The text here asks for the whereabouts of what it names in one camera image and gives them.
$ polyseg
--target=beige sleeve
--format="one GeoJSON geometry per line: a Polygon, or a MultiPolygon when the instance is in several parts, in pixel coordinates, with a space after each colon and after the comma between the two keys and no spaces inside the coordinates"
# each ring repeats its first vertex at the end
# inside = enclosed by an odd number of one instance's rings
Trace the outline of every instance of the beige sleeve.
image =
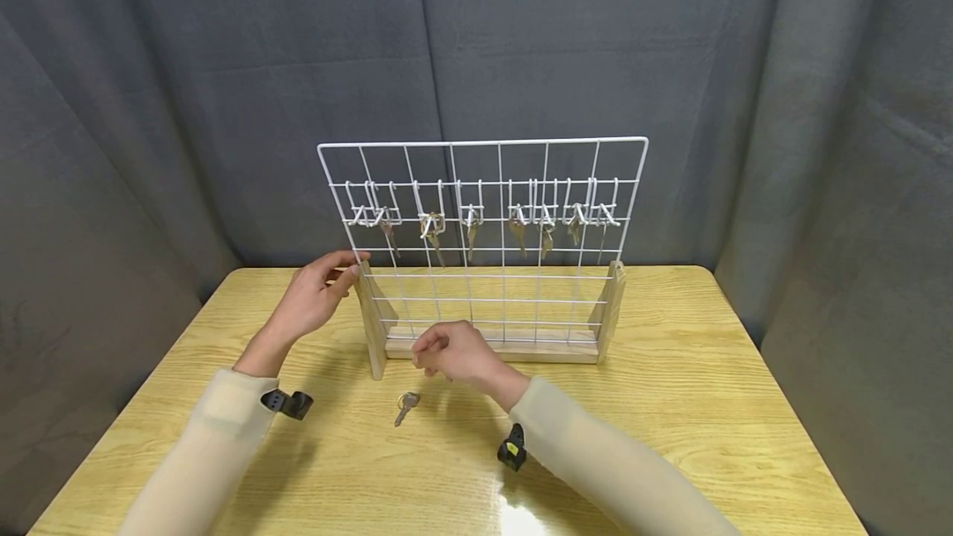
{"type": "Polygon", "coordinates": [[[275,412],[260,402],[278,386],[222,369],[195,405],[180,440],[146,482],[121,536],[199,536],[214,525],[275,412]]]}
{"type": "Polygon", "coordinates": [[[533,378],[510,418],[522,425],[535,459],[622,529],[644,536],[739,533],[670,463],[545,379],[533,378]]]}

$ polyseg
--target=fabric backdrop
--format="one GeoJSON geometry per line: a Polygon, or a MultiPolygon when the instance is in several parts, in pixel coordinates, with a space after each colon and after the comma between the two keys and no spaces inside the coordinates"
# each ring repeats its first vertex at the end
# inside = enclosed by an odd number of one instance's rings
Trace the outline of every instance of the fabric backdrop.
{"type": "Polygon", "coordinates": [[[615,135],[652,141],[623,259],[715,271],[872,534],[947,534],[951,12],[0,0],[0,534],[229,271],[346,244],[316,143],[615,135]]]}

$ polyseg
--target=wood grain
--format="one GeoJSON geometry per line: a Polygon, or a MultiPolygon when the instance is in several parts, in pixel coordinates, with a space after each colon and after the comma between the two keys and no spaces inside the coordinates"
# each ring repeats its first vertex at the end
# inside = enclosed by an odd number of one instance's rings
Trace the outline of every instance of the wood grain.
{"type": "MultiPolygon", "coordinates": [[[[236,360],[292,272],[243,269],[225,279],[31,534],[113,534],[208,379],[236,360]]],[[[626,273],[602,365],[516,366],[663,454],[743,534],[863,535],[711,274],[626,273]]],[[[615,534],[538,463],[514,474],[496,461],[509,423],[488,399],[426,380],[406,361],[372,380],[356,298],[297,344],[281,379],[324,405],[302,423],[275,420],[218,534],[615,534]],[[407,390],[421,403],[394,428],[407,390]]]]}

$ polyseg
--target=right hand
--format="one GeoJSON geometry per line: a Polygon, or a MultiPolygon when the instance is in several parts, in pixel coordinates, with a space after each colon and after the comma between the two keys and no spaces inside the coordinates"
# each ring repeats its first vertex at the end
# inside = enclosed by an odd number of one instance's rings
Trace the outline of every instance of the right hand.
{"type": "Polygon", "coordinates": [[[428,377],[441,372],[489,395],[510,411],[529,387],[529,379],[493,352],[490,344],[466,321],[437,323],[411,347],[414,366],[428,377]]]}

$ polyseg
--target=black tracker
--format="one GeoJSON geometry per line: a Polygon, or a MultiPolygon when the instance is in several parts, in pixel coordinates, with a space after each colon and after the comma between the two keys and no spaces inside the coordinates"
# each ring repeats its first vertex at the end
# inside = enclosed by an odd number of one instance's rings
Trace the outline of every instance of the black tracker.
{"type": "Polygon", "coordinates": [[[496,449],[496,459],[503,462],[513,472],[519,472],[520,466],[526,461],[525,437],[523,428],[519,424],[513,425],[510,436],[504,438],[500,448],[496,449]]]}
{"type": "Polygon", "coordinates": [[[272,390],[261,397],[261,402],[272,412],[281,412],[284,416],[302,419],[311,409],[314,399],[303,391],[288,395],[282,390],[272,390]]]}

